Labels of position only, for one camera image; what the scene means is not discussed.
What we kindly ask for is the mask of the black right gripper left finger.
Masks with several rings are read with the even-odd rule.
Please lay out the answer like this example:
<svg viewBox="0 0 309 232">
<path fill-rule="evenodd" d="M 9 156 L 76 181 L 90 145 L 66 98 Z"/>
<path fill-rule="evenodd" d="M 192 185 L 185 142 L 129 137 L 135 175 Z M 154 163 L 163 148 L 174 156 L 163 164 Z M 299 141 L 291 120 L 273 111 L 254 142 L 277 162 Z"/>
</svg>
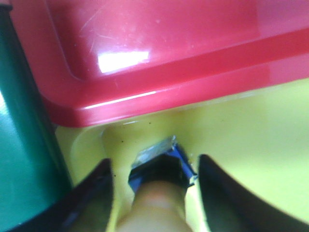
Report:
<svg viewBox="0 0 309 232">
<path fill-rule="evenodd" d="M 11 232 L 105 232 L 113 202 L 111 160 L 103 159 L 68 195 Z"/>
</svg>

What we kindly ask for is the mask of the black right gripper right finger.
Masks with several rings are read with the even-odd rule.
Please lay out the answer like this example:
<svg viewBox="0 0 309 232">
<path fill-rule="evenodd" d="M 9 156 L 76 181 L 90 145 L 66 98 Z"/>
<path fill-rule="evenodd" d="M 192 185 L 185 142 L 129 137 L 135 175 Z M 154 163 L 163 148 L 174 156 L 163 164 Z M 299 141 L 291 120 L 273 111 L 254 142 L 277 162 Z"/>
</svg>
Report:
<svg viewBox="0 0 309 232">
<path fill-rule="evenodd" d="M 208 155 L 198 175 L 206 223 L 212 232 L 307 232 L 309 225 L 252 194 Z"/>
</svg>

